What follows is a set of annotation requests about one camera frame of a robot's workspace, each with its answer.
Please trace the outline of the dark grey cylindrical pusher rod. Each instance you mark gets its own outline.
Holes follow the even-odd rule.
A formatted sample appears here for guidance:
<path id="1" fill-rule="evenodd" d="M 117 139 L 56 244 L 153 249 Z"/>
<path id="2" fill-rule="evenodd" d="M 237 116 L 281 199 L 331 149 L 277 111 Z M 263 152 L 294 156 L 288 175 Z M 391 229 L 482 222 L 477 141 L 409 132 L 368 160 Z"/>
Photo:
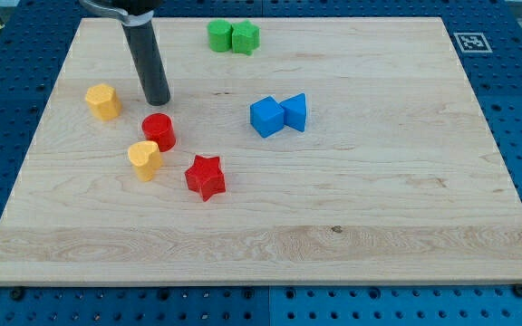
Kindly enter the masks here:
<path id="1" fill-rule="evenodd" d="M 122 27 L 139 76 L 146 102 L 161 106 L 169 102 L 170 91 L 160 57 L 160 48 L 151 21 L 138 26 Z"/>

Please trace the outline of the silver clamp black tool mount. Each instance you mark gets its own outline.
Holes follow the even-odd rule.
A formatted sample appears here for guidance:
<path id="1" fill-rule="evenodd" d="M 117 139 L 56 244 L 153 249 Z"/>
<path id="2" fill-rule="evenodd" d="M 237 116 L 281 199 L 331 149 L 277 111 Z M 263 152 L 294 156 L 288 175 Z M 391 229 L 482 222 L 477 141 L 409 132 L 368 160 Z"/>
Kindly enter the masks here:
<path id="1" fill-rule="evenodd" d="M 79 0 L 91 14 L 117 20 L 124 26 L 140 26 L 149 22 L 162 0 Z"/>

